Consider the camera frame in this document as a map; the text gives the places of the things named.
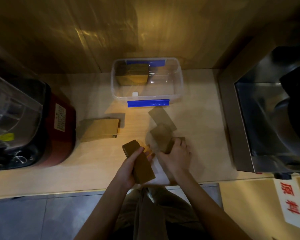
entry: wooden countertop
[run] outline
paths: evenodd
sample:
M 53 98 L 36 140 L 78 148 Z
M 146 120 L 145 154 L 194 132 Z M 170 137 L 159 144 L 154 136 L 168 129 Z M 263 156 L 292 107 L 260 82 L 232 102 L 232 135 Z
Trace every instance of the wooden countertop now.
M 184 136 L 192 148 L 190 171 L 196 181 L 271 177 L 237 171 L 232 165 L 213 71 L 184 70 L 183 76 L 182 101 L 165 110 L 177 127 L 175 136 Z M 123 144 L 136 139 L 142 146 L 155 147 L 149 133 L 156 126 L 148 114 L 152 107 L 127 108 L 114 101 L 109 73 L 50 75 L 44 80 L 59 87 L 71 101 L 77 124 L 83 119 L 124 115 L 124 128 L 117 138 L 78 143 L 72 155 L 54 167 L 0 171 L 0 198 L 105 189 L 125 159 Z M 157 180 L 167 183 L 164 177 Z

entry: person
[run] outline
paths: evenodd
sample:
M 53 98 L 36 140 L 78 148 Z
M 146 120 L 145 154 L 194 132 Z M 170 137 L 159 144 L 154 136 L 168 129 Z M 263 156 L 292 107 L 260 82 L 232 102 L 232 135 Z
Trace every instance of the person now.
M 74 240 L 250 239 L 210 198 L 189 172 L 190 147 L 179 138 L 170 154 L 159 153 L 191 206 L 164 187 L 133 189 L 134 161 L 127 158 Z M 149 160 L 152 155 L 146 152 Z

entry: hand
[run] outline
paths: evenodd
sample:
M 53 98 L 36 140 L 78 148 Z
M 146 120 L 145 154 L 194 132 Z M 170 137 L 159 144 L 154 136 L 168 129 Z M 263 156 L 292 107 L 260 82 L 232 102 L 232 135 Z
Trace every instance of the hand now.
M 141 146 L 130 157 L 124 160 L 114 177 L 114 179 L 117 180 L 118 184 L 122 185 L 123 188 L 127 191 L 136 184 L 136 181 L 134 180 L 134 177 L 132 175 L 132 170 L 134 161 L 140 155 L 140 153 L 143 152 L 143 150 L 144 147 Z M 153 155 L 150 155 L 150 152 L 145 152 L 145 155 L 147 156 L 148 161 L 151 161 L 153 159 Z
M 188 172 L 191 161 L 190 146 L 176 138 L 169 154 L 159 152 L 159 157 L 174 177 L 180 172 Z

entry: yellow sticker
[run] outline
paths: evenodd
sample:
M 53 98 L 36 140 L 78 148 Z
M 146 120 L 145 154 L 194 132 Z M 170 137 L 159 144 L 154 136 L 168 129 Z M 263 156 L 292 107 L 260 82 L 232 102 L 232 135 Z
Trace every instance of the yellow sticker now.
M 0 135 L 0 141 L 13 141 L 14 140 L 14 134 L 13 133 L 7 133 Z

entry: floor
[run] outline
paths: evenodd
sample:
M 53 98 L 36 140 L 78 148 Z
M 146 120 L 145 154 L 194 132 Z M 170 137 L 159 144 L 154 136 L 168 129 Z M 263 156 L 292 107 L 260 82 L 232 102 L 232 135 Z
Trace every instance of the floor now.
M 202 188 L 222 207 L 218 184 Z M 188 202 L 179 186 L 169 191 Z M 72 240 L 103 191 L 51 194 L 0 200 L 0 240 Z

